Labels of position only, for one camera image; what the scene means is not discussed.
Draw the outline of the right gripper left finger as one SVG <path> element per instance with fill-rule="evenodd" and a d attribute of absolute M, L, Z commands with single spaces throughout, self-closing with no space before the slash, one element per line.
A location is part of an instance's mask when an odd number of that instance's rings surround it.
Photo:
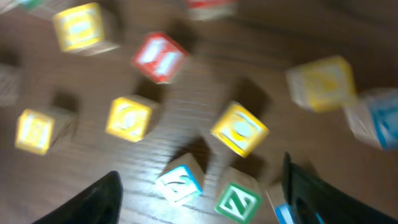
<path fill-rule="evenodd" d="M 122 200 L 121 177 L 112 170 L 34 224 L 118 224 Z"/>

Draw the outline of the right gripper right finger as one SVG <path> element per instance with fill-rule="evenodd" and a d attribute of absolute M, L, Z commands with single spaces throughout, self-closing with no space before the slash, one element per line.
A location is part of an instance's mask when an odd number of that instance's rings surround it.
<path fill-rule="evenodd" d="M 307 172 L 284 154 L 282 190 L 296 223 L 397 224 L 397 220 Z"/>

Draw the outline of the yellow C block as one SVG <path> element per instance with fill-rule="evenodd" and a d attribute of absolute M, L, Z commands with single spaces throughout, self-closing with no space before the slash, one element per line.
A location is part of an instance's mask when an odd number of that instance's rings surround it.
<path fill-rule="evenodd" d="M 140 95 L 128 95 L 111 102 L 105 132 L 138 142 L 153 129 L 160 115 L 160 103 Z"/>

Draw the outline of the yellow O block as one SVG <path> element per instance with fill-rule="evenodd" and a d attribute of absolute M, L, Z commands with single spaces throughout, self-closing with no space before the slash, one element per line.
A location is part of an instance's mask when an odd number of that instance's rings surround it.
<path fill-rule="evenodd" d="M 210 133 L 241 157 L 247 157 L 269 129 L 242 104 L 231 101 Z"/>

